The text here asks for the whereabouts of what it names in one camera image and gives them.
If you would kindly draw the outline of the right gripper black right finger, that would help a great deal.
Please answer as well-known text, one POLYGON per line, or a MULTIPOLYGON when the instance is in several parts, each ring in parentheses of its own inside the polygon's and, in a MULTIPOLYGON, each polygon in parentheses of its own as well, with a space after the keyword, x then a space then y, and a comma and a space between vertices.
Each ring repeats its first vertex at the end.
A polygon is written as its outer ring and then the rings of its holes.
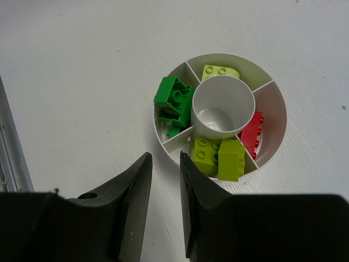
POLYGON ((348 202, 335 194, 231 194, 180 155, 190 261, 348 261, 348 202))

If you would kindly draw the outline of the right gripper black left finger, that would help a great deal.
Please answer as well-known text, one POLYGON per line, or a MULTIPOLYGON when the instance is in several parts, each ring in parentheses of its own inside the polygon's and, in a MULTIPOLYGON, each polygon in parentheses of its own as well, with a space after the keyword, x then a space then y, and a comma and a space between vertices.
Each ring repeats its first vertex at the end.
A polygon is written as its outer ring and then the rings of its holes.
POLYGON ((1 194, 1 261, 139 261, 152 155, 77 198, 1 194))

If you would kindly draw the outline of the lime green lego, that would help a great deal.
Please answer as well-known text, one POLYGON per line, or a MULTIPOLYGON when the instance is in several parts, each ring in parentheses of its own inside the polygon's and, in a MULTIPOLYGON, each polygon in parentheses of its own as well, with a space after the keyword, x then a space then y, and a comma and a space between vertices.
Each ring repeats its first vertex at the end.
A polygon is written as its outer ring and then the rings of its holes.
POLYGON ((206 138, 196 138, 192 160, 200 172, 209 177, 218 174, 218 152, 221 143, 219 141, 208 140, 206 138))
POLYGON ((244 175, 245 147, 239 140, 225 139, 218 152, 218 179, 238 182, 244 175))

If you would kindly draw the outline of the red curved lego with green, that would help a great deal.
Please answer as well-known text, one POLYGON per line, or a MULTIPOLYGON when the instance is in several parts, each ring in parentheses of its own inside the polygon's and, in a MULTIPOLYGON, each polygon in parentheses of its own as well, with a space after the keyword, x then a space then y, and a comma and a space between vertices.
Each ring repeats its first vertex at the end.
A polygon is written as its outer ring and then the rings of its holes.
POLYGON ((245 149, 249 152, 253 159, 256 159, 256 148, 259 146, 260 141, 257 139, 261 135, 262 129, 260 125, 264 122, 262 112, 257 111, 254 113, 251 121, 246 127, 238 134, 245 149))

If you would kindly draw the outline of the dark green sloped lego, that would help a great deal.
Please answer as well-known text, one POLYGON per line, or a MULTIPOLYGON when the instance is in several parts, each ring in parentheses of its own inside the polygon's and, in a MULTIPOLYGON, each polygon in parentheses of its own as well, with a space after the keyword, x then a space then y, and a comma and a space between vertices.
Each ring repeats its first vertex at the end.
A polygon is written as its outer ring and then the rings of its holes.
POLYGON ((174 127, 185 128, 190 120, 191 111, 185 111, 183 115, 171 115, 164 109, 160 109, 157 119, 164 124, 174 127))

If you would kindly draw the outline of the pale green curved lego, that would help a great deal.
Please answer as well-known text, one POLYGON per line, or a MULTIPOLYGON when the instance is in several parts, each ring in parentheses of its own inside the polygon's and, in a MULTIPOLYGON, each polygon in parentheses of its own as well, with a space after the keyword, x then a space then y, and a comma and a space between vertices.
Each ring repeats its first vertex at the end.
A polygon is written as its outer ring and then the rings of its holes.
POLYGON ((240 79, 240 74, 235 69, 217 66, 217 65, 205 64, 201 81, 203 82, 206 79, 211 78, 212 76, 217 76, 217 75, 228 75, 228 76, 232 76, 234 78, 240 79))

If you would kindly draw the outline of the dark green lego plate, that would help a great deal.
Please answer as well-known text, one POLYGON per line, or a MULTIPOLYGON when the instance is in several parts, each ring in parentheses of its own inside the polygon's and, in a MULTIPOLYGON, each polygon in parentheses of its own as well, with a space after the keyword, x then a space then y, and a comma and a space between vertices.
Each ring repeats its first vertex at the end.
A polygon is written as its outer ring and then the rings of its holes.
POLYGON ((176 136, 177 134, 179 134, 180 130, 181 130, 181 128, 172 127, 170 130, 167 131, 166 135, 170 139, 170 138, 176 136))

